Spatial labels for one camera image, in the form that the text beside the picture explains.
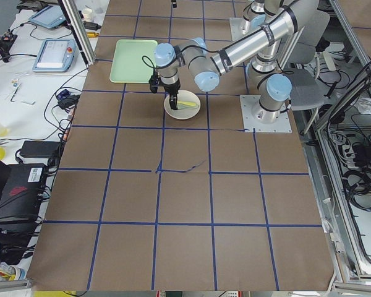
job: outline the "light blue device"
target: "light blue device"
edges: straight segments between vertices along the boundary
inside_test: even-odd
[[[65,20],[59,5],[49,5],[29,18],[29,22],[47,29],[55,29]]]
[[[65,72],[70,68],[77,47],[73,39],[46,39],[33,65],[34,72]]]

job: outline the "green tray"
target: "green tray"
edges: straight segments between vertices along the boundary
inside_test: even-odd
[[[147,83],[153,70],[144,64],[142,56],[148,56],[154,62],[157,44],[155,40],[118,40],[111,65],[110,81]]]

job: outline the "blue joint cap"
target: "blue joint cap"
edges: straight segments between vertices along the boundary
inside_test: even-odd
[[[202,48],[206,48],[205,40],[203,40],[202,37],[193,38],[193,39],[191,39],[191,40],[193,40],[193,41],[195,41],[196,43],[198,43],[198,45],[201,46]],[[202,51],[203,51],[203,55],[206,56],[207,51],[205,51],[204,49],[203,49]]]
[[[154,50],[155,64],[164,67],[173,61],[175,56],[174,48],[169,43],[160,43]]]
[[[213,71],[205,71],[195,76],[194,82],[201,91],[210,92],[218,86],[220,78]]]
[[[291,81],[282,74],[274,74],[267,81],[268,94],[275,101],[286,101],[290,97],[291,90]]]
[[[261,25],[262,23],[264,23],[264,21],[265,21],[265,14],[256,16],[251,21],[251,28],[250,29],[251,30],[256,29],[259,25]]]

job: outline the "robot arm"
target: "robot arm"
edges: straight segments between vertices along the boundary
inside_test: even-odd
[[[189,68],[200,90],[212,91],[219,84],[220,76],[261,50],[274,45],[283,36],[298,32],[318,6],[318,0],[287,0],[284,3],[289,4],[281,6],[276,15],[210,58],[206,57],[206,46],[201,38],[175,47],[169,43],[159,44],[155,50],[156,70],[160,74],[160,84],[171,97],[171,108],[177,109],[177,93],[181,86],[179,67]]]

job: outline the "gray floor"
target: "gray floor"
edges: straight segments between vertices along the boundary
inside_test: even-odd
[[[5,33],[14,22],[19,3],[19,0],[0,0],[0,35]]]

